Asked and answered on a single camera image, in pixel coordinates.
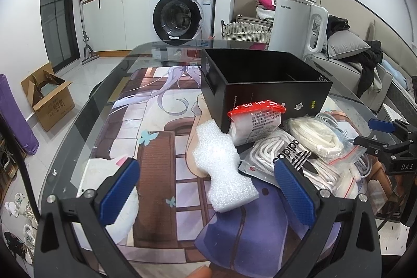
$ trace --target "pink pillow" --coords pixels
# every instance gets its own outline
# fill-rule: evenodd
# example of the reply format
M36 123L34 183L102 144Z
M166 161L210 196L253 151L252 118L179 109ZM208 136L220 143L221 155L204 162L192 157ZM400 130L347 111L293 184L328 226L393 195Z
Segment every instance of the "pink pillow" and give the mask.
M275 10L272 0L258 0L267 10Z

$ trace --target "mop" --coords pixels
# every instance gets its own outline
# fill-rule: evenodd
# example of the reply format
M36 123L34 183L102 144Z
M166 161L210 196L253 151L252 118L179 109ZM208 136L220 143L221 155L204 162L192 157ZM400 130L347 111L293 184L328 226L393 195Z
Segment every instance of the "mop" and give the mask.
M82 63L82 65L84 65L84 64L87 64L89 61L97 59L99 56L94 53L93 49L88 44L88 41L90 40L90 38L88 38L87 33L85 32L83 4L82 4L81 0L79 0L79 2L80 2L81 26L83 28L83 42L85 44L85 46L84 46L84 60L81 63Z

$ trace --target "red label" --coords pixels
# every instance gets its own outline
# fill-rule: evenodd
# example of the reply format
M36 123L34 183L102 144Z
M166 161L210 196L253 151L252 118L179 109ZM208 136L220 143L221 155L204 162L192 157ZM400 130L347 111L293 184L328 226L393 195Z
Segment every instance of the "red label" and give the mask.
M263 110L271 110L279 113L285 113L286 111L285 107L276 102L271 100L263 100L261 102L238 105L233 110L229 111L227 115L229 118L233 118L235 114L252 113Z

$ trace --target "shoe rack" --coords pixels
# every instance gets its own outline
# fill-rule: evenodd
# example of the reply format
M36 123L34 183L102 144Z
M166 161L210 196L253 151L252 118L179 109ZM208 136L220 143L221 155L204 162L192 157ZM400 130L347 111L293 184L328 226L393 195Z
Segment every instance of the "shoe rack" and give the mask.
M0 135L0 150L3 148L4 143L5 143L5 140ZM4 197L6 196L6 192L9 189L9 186L12 181L13 181L13 178L10 178L8 174L5 172L5 170L3 169L3 166L0 166L0 204L1 205L3 205Z

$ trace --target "white appliance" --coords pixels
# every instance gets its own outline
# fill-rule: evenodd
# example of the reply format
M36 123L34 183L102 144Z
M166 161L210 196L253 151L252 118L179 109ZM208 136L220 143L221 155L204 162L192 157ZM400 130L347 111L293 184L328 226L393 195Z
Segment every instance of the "white appliance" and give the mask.
M149 0L151 41L181 45L213 35L214 0Z
M290 52L300 59L323 49L329 12L308 0L275 0L269 50ZM311 46L314 18L321 20L317 44Z

